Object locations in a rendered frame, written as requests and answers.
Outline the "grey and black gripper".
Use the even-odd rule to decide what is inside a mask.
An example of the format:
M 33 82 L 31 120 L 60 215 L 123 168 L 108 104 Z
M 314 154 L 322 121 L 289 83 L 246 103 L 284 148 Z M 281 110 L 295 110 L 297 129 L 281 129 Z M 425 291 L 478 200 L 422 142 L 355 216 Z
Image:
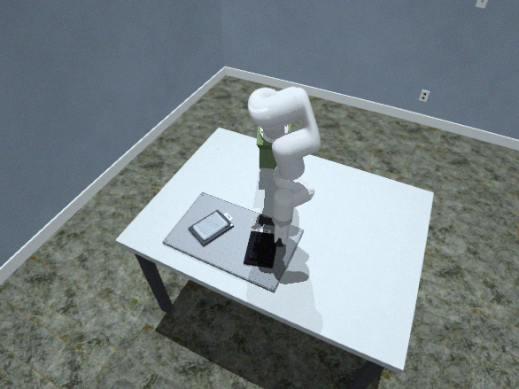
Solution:
M 287 244 L 289 227 L 290 224 L 282 228 L 279 228 L 279 226 L 275 224 L 275 242 L 277 247 L 283 247 Z

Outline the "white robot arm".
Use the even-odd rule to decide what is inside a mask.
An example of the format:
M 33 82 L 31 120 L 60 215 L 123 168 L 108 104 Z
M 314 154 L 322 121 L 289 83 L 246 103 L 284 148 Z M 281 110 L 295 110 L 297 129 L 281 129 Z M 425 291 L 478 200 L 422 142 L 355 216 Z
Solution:
M 272 218 L 260 214 L 252 218 L 251 228 L 256 230 L 263 224 L 277 224 L 282 228 L 292 222 L 294 207 L 305 204 L 314 196 L 314 188 L 299 178 L 305 172 L 303 157 L 321 148 L 312 106 L 301 88 L 291 87 L 278 92 L 262 88 L 250 95 L 248 113 L 253 123 L 260 127 L 262 137 L 272 143 L 277 164 L 273 178 L 279 188 L 273 197 Z M 288 124 L 299 120 L 303 127 L 288 132 Z

